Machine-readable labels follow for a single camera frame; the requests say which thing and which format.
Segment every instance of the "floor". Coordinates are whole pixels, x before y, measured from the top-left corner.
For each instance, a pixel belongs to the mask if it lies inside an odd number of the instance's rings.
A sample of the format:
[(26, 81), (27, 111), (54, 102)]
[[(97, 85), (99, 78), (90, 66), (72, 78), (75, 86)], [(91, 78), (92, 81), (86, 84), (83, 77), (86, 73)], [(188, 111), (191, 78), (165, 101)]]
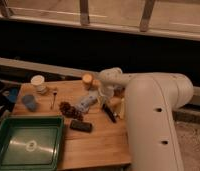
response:
[(176, 122), (185, 171), (200, 171), (200, 124)]

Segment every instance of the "green tray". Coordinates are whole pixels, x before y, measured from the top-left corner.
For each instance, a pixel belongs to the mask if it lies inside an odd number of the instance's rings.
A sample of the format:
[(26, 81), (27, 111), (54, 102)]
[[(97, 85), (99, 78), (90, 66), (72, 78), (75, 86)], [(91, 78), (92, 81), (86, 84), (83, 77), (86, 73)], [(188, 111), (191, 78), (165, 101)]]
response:
[(54, 171), (63, 117), (10, 117), (0, 126), (0, 170)]

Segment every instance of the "utensil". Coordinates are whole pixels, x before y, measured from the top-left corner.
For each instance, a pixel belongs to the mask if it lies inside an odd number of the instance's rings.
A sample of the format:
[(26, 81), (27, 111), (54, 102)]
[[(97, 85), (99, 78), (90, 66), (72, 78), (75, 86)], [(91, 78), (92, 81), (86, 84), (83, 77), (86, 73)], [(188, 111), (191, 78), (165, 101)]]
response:
[(53, 100), (52, 100), (52, 103), (51, 103), (51, 109), (54, 108), (54, 103), (55, 103), (55, 100), (56, 100), (57, 92), (58, 92), (58, 89), (57, 89), (57, 87), (55, 87), (55, 88), (52, 90), (52, 93), (53, 93)]

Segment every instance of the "black wall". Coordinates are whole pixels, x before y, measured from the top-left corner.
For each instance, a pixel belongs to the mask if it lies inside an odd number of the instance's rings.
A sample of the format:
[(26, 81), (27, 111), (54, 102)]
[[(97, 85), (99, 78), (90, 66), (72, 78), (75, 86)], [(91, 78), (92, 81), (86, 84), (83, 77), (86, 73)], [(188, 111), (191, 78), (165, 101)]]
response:
[(0, 21), (0, 57), (100, 71), (180, 72), (200, 86), (200, 42)]

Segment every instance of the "blue object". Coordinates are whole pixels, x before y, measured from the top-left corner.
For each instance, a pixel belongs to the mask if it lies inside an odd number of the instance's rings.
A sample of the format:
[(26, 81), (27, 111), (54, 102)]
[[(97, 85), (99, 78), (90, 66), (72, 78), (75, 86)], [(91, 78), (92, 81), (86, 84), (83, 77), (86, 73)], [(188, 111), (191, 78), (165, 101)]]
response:
[(12, 103), (15, 103), (16, 100), (17, 100), (17, 95), (19, 93), (19, 89), (18, 88), (12, 88), (9, 90), (9, 95), (6, 96), (6, 98), (12, 102)]

